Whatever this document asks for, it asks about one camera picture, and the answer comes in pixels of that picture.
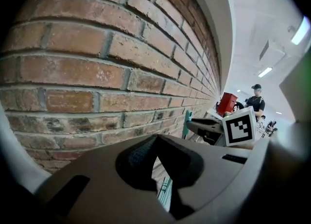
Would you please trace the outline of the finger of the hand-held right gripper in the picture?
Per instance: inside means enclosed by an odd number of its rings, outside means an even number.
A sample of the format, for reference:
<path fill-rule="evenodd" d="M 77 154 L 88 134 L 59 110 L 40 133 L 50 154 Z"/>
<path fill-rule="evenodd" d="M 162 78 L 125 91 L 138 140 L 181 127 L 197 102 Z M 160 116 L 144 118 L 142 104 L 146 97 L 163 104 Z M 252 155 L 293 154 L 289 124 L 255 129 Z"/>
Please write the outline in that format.
<path fill-rule="evenodd" d="M 192 132 L 199 132 L 199 130 L 223 132 L 223 124 L 218 119 L 196 118 L 188 121 L 188 129 Z"/>

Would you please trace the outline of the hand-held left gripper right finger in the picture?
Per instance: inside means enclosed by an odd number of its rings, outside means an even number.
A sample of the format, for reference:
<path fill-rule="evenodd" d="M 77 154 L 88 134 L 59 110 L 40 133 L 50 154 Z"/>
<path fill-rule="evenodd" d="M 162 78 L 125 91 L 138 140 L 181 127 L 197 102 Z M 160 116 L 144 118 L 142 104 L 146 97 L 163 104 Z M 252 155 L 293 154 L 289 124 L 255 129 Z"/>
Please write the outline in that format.
<path fill-rule="evenodd" d="M 173 181 L 169 213 L 181 220 L 212 203 L 233 182 L 249 156 L 175 137 L 157 137 L 157 156 Z"/>

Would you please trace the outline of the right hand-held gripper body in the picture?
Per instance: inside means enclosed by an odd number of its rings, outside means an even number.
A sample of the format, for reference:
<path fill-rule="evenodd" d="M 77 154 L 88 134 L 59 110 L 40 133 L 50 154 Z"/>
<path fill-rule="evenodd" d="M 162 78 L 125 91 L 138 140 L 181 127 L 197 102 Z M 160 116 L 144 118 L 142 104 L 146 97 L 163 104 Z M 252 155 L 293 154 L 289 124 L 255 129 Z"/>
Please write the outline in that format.
<path fill-rule="evenodd" d="M 223 132 L 199 130 L 197 133 L 210 145 L 234 147 L 248 145 L 255 141 L 256 118 L 251 106 L 232 113 L 226 112 L 223 117 L 215 110 L 208 110 L 206 119 L 218 119 L 223 124 Z"/>

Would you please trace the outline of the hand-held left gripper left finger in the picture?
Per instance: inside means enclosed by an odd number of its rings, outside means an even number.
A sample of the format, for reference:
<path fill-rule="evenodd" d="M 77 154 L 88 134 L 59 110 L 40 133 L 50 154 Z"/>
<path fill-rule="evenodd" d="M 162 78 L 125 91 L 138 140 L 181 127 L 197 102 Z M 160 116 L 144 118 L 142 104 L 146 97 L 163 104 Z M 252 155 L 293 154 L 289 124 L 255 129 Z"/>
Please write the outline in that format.
<path fill-rule="evenodd" d="M 36 196 L 63 224 L 171 224 L 151 178 L 155 140 L 147 135 L 88 151 Z"/>

